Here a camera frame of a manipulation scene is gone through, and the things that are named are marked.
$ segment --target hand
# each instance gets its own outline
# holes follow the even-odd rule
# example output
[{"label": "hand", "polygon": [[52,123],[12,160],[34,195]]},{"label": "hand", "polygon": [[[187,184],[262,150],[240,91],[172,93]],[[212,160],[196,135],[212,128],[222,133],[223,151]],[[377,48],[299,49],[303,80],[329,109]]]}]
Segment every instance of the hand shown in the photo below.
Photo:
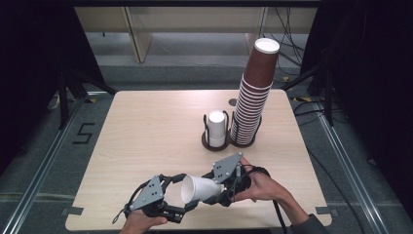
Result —
[{"label": "hand", "polygon": [[142,210],[136,210],[130,213],[121,234],[143,234],[152,226],[167,223],[165,217],[148,217]]},{"label": "hand", "polygon": [[[241,164],[244,165],[246,172],[252,170],[252,166],[250,166],[250,163],[246,158],[243,157],[241,159]],[[251,178],[250,187],[246,191],[235,195],[234,199],[236,202],[245,199],[251,199],[253,202],[256,202],[257,200],[278,201],[286,196],[291,196],[288,190],[267,175],[256,172],[251,173],[249,177]]]}]

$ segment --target triangular metal plate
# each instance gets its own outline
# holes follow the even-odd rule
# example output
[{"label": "triangular metal plate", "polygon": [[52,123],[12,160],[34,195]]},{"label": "triangular metal plate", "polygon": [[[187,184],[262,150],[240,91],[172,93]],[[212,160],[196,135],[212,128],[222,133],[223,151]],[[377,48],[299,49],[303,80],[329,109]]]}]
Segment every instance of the triangular metal plate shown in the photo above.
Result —
[{"label": "triangular metal plate", "polygon": [[213,163],[215,183],[220,184],[230,177],[243,156],[242,152],[239,152]]},{"label": "triangular metal plate", "polygon": [[140,209],[148,204],[154,203],[164,198],[164,193],[162,191],[161,182],[159,177],[155,175],[143,188],[139,196],[132,203],[131,210]]}]

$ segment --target person's left hand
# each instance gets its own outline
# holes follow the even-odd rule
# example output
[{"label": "person's left hand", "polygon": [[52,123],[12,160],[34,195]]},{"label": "person's left hand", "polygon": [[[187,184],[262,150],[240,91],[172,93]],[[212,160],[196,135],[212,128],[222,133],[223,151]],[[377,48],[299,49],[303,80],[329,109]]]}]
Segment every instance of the person's left hand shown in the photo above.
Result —
[{"label": "person's left hand", "polygon": [[148,217],[142,210],[136,210],[129,214],[121,234],[143,234],[152,226],[162,225],[167,223],[165,217]]}]

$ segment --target wooden table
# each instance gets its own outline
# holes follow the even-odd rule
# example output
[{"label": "wooden table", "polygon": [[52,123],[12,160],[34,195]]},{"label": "wooden table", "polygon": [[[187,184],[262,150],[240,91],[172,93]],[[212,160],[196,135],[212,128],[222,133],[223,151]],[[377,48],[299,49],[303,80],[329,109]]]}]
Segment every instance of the wooden table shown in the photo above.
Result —
[{"label": "wooden table", "polygon": [[[235,107],[229,100],[237,98],[238,93],[238,90],[118,93],[73,203],[73,207],[83,208],[83,212],[70,214],[66,228],[119,230],[125,217],[121,215],[115,224],[112,220],[142,182],[158,174],[202,176],[212,169],[213,162],[240,151],[251,164],[265,167],[307,213],[317,215],[323,225],[329,225],[330,214],[316,213],[316,207],[326,207],[326,203],[284,91],[270,92],[256,141],[250,147],[229,145],[220,152],[203,147],[204,114],[216,109],[232,113]],[[170,205],[183,207],[180,185],[169,186],[166,201]],[[280,223],[272,202],[248,200],[229,208],[200,203],[180,224],[170,222],[153,229],[276,226]]]}]

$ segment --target sleeve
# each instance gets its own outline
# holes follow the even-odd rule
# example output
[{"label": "sleeve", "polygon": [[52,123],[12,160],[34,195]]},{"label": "sleeve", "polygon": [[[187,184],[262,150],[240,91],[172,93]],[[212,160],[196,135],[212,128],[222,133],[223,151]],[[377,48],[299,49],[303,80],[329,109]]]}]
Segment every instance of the sleeve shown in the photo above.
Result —
[{"label": "sleeve", "polygon": [[319,222],[313,214],[309,215],[309,219],[299,225],[291,226],[294,234],[328,234],[327,229]]}]

